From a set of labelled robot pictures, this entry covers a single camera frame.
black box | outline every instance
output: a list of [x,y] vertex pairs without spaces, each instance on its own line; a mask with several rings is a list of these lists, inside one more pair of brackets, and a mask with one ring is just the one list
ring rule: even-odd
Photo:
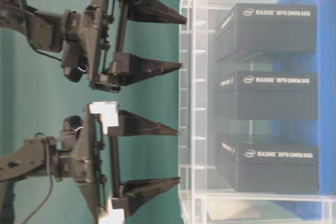
[[238,3],[216,28],[218,61],[275,62],[315,49],[314,5]]
[[218,112],[235,120],[316,120],[314,73],[235,71],[219,80]]
[[319,149],[272,136],[220,135],[216,168],[243,192],[317,193]]

product label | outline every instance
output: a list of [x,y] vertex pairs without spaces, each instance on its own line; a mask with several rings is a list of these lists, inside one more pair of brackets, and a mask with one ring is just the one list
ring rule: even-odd
[[275,77],[253,77],[246,76],[244,83],[293,83],[293,84],[310,84],[310,78],[275,78]]
[[265,151],[255,151],[248,150],[244,153],[246,157],[289,157],[289,158],[314,158],[312,152],[265,152]]
[[226,86],[226,85],[232,84],[232,83],[234,83],[234,81],[235,81],[235,78],[231,77],[230,79],[222,81],[221,86]]
[[231,15],[223,22],[220,28],[223,29],[233,19],[234,16],[235,16],[235,13],[232,12]]
[[296,16],[296,17],[310,17],[309,10],[254,10],[248,8],[243,10],[244,16],[251,16],[255,13],[258,16]]
[[227,149],[229,152],[231,152],[231,153],[236,153],[236,149],[234,148],[234,147],[231,147],[231,146],[229,146],[229,145],[227,145],[227,144],[224,144],[224,143],[222,143],[222,147],[224,148],[224,149]]

metal rod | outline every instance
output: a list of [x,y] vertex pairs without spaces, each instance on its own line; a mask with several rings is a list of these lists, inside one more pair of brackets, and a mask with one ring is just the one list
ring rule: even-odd
[[119,167],[119,150],[118,138],[116,136],[109,137],[110,144],[110,162],[112,176],[112,197],[120,197],[120,167]]
[[105,194],[105,183],[102,184],[102,188],[103,188],[103,209],[105,211],[107,211],[107,203],[106,203],[106,194]]
[[103,67],[102,67],[102,70],[101,70],[102,73],[104,73],[104,71],[106,70],[106,57],[107,57],[107,50],[104,51]]
[[122,2],[121,2],[121,14],[120,14],[120,17],[119,17],[117,42],[116,42],[116,52],[122,52],[122,49],[124,47],[124,39],[125,39],[128,11],[129,11],[129,4],[127,3],[127,1],[122,0]]
[[14,184],[13,179],[0,182],[0,223],[14,223]]

screw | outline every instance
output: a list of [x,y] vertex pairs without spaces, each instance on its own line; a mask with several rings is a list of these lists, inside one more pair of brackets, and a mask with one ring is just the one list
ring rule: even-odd
[[107,181],[106,176],[105,176],[104,174],[102,174],[102,175],[100,176],[100,183],[101,183],[101,184],[105,184],[106,181]]
[[113,15],[108,15],[108,16],[107,16],[107,21],[108,21],[110,24],[112,24],[112,23],[114,22],[114,20],[115,20],[115,18],[114,18]]
[[105,143],[103,141],[99,141],[95,143],[95,146],[103,150],[105,148]]
[[109,83],[109,91],[112,93],[119,93],[121,90],[121,87],[117,84]]
[[95,159],[95,168],[96,170],[100,170],[103,161],[99,157],[96,157]]
[[100,37],[102,39],[106,39],[109,36],[108,31],[109,31],[109,27],[108,26],[102,26],[101,27]]
[[103,44],[103,46],[102,46],[102,48],[104,50],[109,50],[110,47],[111,47],[111,45],[110,45],[110,42],[108,42],[108,41],[105,41],[104,44]]

black cable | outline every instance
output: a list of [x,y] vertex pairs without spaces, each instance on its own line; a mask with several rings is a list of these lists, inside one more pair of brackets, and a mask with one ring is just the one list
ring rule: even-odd
[[37,132],[35,134],[35,137],[39,137],[39,136],[41,136],[41,137],[47,137],[46,134],[44,134],[43,132]]
[[37,52],[38,54],[40,55],[44,55],[46,57],[49,57],[51,59],[55,59],[55,60],[58,60],[58,61],[62,61],[60,58],[57,58],[55,56],[51,56],[49,54],[46,54],[44,52],[41,52],[39,50],[36,49],[36,47],[32,44],[32,42],[30,41],[29,39],[29,29],[28,29],[28,18],[27,18],[27,15],[26,15],[26,11],[23,7],[23,4],[22,4],[22,1],[21,0],[17,0],[18,3],[19,3],[19,6],[20,6],[20,9],[21,9],[21,12],[22,12],[22,15],[23,15],[23,18],[24,18],[24,28],[25,28],[25,33],[26,33],[26,38],[27,38],[27,41],[28,41],[28,44],[30,45],[30,47],[32,48],[33,51]]
[[[39,136],[39,135],[44,135],[43,133],[39,132],[39,133],[36,133],[35,136]],[[52,193],[52,190],[53,190],[53,187],[54,187],[54,183],[52,181],[52,176],[51,176],[51,164],[50,164],[50,144],[49,144],[49,140],[48,138],[45,138],[45,148],[46,148],[46,158],[47,158],[47,174],[48,174],[48,177],[50,179],[50,189],[49,189],[49,192],[47,194],[47,196],[45,197],[45,199],[41,202],[40,205],[37,206],[37,208],[32,211],[28,217],[22,222],[22,224],[26,224],[30,219],[31,217],[36,214],[36,212],[38,210],[41,209],[41,207],[47,202],[47,200],[49,199],[51,193]]]

